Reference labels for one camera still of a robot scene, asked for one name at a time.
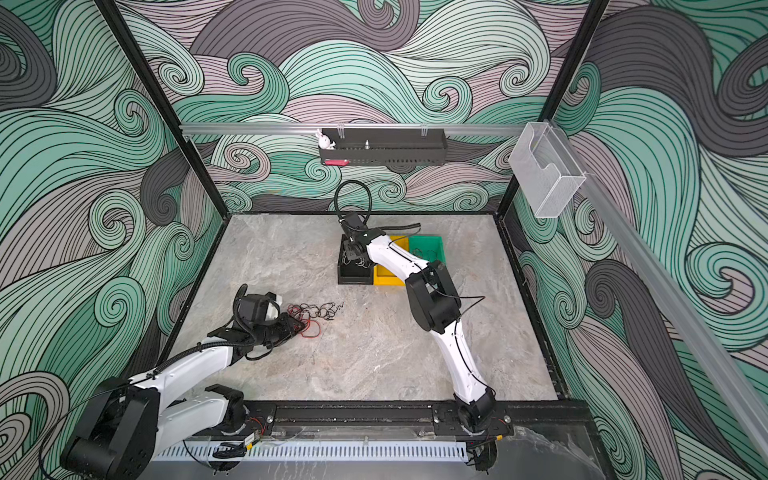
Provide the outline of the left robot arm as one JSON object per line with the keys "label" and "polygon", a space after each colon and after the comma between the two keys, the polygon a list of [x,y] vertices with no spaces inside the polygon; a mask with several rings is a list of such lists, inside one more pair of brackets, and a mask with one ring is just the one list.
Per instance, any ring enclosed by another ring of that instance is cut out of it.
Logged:
{"label": "left robot arm", "polygon": [[61,466],[84,479],[136,479],[158,454],[199,432],[252,440],[241,391],[215,384],[187,395],[213,374],[255,360],[254,348],[270,354],[307,329],[301,315],[282,309],[279,295],[247,289],[236,292],[230,320],[203,341],[146,372],[99,384],[60,455]]}

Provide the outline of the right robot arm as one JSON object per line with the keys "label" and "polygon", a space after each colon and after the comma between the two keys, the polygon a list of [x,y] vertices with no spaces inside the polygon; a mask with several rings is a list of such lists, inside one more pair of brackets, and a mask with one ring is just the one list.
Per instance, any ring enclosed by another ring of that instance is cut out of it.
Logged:
{"label": "right robot arm", "polygon": [[[367,208],[362,213],[344,213],[340,208],[340,193],[350,185],[362,188],[366,195]],[[347,254],[353,260],[382,266],[404,282],[413,319],[435,340],[449,370],[462,428],[472,435],[484,432],[496,406],[496,392],[484,380],[466,340],[462,324],[466,313],[462,302],[466,298],[458,293],[443,262],[422,259],[398,246],[388,235],[389,231],[418,229],[420,225],[369,226],[373,195],[358,180],[341,182],[334,191],[332,205],[347,238]]]}

